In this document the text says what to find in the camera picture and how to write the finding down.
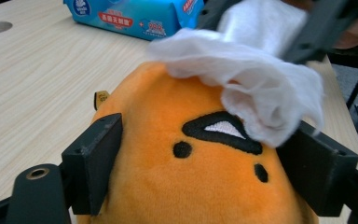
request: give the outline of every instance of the tissue pack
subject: tissue pack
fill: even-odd
[[[203,0],[63,0],[73,19],[146,40],[195,28]]]

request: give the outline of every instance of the black plastic bracket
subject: black plastic bracket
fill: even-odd
[[[7,223],[71,223],[58,166],[37,165],[17,176]]]
[[[62,153],[62,173],[69,178],[66,201],[74,214],[96,216],[100,212],[121,135],[121,115],[109,115],[92,123]]]

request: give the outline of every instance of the light wood surface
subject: light wood surface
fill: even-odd
[[[0,200],[15,177],[61,153],[90,125],[93,93],[113,90],[145,61],[147,41],[75,23],[62,0],[12,0],[0,5]],[[358,154],[351,123],[328,61],[312,63],[324,77],[324,133]],[[341,217],[321,223],[344,223]]]

